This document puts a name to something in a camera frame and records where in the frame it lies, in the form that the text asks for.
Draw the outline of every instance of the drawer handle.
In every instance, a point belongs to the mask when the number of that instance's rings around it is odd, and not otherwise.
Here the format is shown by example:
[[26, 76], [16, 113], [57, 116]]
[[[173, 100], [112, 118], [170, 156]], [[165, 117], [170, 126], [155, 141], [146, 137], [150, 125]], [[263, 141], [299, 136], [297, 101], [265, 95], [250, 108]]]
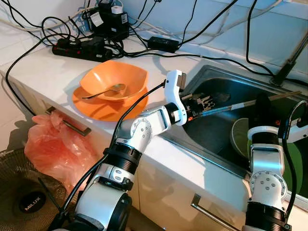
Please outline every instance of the drawer handle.
[[213, 214], [210, 211], [206, 210], [205, 208], [199, 206], [200, 199], [201, 199], [201, 196], [199, 196], [198, 194], [195, 194], [193, 199], [192, 199], [191, 206], [193, 208], [197, 209], [199, 212], [203, 213], [204, 215], [208, 216], [209, 218], [211, 218], [213, 221], [217, 222], [218, 224], [220, 224], [224, 228], [231, 230], [231, 231], [240, 231], [237, 228], [235, 228], [234, 226], [232, 226], [231, 224], [229, 224], [229, 223], [225, 222], [224, 220], [222, 220], [221, 218], [217, 217], [215, 214]]
[[[54, 111], [54, 110], [55, 110], [54, 107], [50, 107], [50, 108], [48, 108], [48, 109], [46, 110], [46, 113], [50, 115], [51, 112]], [[72, 130], [74, 130], [75, 132], [78, 132], [78, 133], [79, 133], [80, 135], [82, 135], [82, 136], [86, 136], [86, 135], [88, 135], [88, 134], [91, 132], [91, 129], [90, 129], [90, 128], [86, 128], [86, 129], [84, 129], [84, 130], [82, 131], [82, 130], [76, 128], [74, 125], [72, 125], [72, 124], [70, 124], [69, 122], [67, 122], [66, 120], [63, 120], [62, 122], [63, 122], [65, 125], [67, 125], [69, 128], [71, 128]]]

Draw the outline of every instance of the plastic bag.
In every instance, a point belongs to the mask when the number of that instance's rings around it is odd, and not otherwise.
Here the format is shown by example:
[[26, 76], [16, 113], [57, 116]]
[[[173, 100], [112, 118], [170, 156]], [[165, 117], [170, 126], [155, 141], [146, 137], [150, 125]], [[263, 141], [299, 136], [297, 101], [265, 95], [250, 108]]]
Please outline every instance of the plastic bag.
[[37, 124], [29, 130], [25, 155], [38, 171], [59, 180], [70, 193], [99, 157], [88, 138], [70, 129], [64, 119], [69, 121], [57, 111], [34, 116]]

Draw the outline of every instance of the kitchen sink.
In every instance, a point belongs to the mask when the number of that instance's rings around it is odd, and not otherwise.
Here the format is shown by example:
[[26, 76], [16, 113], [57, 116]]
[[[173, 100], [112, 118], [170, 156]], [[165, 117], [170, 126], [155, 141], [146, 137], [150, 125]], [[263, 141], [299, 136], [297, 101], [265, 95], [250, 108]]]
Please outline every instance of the kitchen sink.
[[[205, 65], [182, 94], [228, 95], [229, 99], [216, 103], [214, 108], [219, 108], [255, 100], [261, 92], [271, 96], [290, 91]], [[297, 95], [272, 101], [272, 105], [277, 114], [284, 118], [298, 101], [307, 99], [307, 96]], [[249, 161], [233, 149], [230, 142], [230, 131], [237, 119], [250, 117], [254, 111], [255, 107], [250, 106], [197, 118], [182, 127], [173, 126], [171, 130], [161, 134], [161, 136], [232, 174], [246, 178], [250, 175]], [[295, 144], [301, 152], [304, 166], [303, 183], [299, 194], [308, 198], [308, 168], [305, 167], [308, 165], [308, 138], [297, 141]]]

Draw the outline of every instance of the countertop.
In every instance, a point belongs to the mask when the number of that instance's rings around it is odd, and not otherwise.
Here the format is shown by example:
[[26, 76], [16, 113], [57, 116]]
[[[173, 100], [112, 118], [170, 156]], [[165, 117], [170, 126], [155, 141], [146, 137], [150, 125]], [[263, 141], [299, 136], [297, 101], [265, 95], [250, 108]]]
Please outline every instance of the countertop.
[[[144, 48], [134, 38], [125, 40], [127, 52], [141, 51]], [[162, 58], [158, 56], [142, 56], [139, 58], [121, 58], [125, 62], [139, 66], [150, 74], [147, 88], [151, 89], [162, 82], [168, 71], [179, 69], [187, 74], [186, 84], [196, 75], [203, 65], [216, 66], [249, 78], [268, 82], [268, 77], [250, 73], [228, 62], [214, 62], [199, 58], [176, 57]], [[10, 72], [10, 80], [30, 88], [42, 100], [63, 111], [75, 120], [85, 124], [92, 130], [111, 138], [114, 122], [103, 122], [91, 119], [80, 113], [72, 103], [72, 93], [79, 87], [79, 81], [98, 62], [86, 61], [53, 55], [50, 48], [44, 48], [23, 58]], [[0, 66], [5, 74], [11, 64]], [[285, 84], [289, 90], [301, 90], [308, 95], [308, 89], [293, 84]], [[148, 106], [164, 100], [163, 89], [149, 96]], [[197, 192], [206, 190], [227, 206], [245, 211], [248, 199], [247, 182], [230, 174], [218, 166], [203, 160], [194, 154], [175, 146], [156, 136], [148, 145], [143, 159], [164, 170], [172, 177], [194, 188]]]

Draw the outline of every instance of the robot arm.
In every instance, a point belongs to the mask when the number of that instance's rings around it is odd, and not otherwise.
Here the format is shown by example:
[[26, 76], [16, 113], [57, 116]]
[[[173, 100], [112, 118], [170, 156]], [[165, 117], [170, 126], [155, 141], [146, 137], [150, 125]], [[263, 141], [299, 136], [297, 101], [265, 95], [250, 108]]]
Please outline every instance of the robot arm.
[[[208, 97], [180, 98], [179, 91], [184, 88], [185, 78], [181, 71], [169, 72], [165, 84], [167, 104], [146, 110], [138, 118], [121, 124], [115, 144], [104, 150], [108, 157], [88, 181], [78, 200], [74, 222], [58, 231], [124, 231], [132, 202], [127, 191], [132, 189], [139, 160], [152, 137], [172, 125], [185, 124], [207, 108]], [[308, 126], [293, 130], [291, 133], [297, 136], [290, 137], [297, 139], [303, 133], [307, 135]], [[278, 143], [277, 133], [278, 129], [270, 126], [249, 130], [253, 141], [250, 148], [252, 197], [243, 231], [290, 230], [282, 209], [287, 186], [282, 178], [283, 148]]]
[[174, 124], [185, 124], [188, 115], [197, 116], [204, 109], [202, 99], [194, 102], [195, 110], [182, 103], [179, 91], [184, 89], [185, 79], [186, 75], [179, 70], [169, 72], [165, 83], [167, 104], [146, 110], [138, 118], [125, 120], [121, 124], [115, 144], [104, 150], [108, 157], [89, 180], [78, 200], [74, 222], [64, 230], [125, 229], [131, 207], [131, 198], [126, 192], [133, 186], [134, 174], [147, 144], [153, 136], [165, 132]]

